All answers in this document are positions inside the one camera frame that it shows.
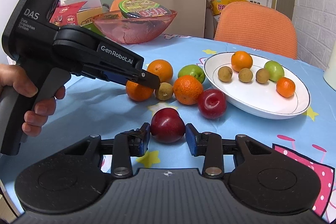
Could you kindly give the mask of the person's left hand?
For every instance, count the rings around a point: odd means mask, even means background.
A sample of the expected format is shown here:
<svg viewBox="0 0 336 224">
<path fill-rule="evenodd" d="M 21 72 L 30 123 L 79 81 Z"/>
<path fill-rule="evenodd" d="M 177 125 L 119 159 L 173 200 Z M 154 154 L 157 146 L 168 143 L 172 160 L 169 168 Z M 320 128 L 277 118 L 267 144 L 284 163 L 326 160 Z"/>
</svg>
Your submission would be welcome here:
<svg viewBox="0 0 336 224">
<path fill-rule="evenodd" d="M 8 86 L 13 87 L 17 93 L 25 97 L 27 102 L 34 101 L 38 92 L 37 87 L 29 79 L 22 67 L 1 64 L 1 92 L 3 88 Z M 38 136 L 49 116 L 55 113 L 56 100 L 62 100 L 65 94 L 66 88 L 63 85 L 50 98 L 38 101 L 34 107 L 26 108 L 27 111 L 23 116 L 22 131 L 28 136 Z"/>
</svg>

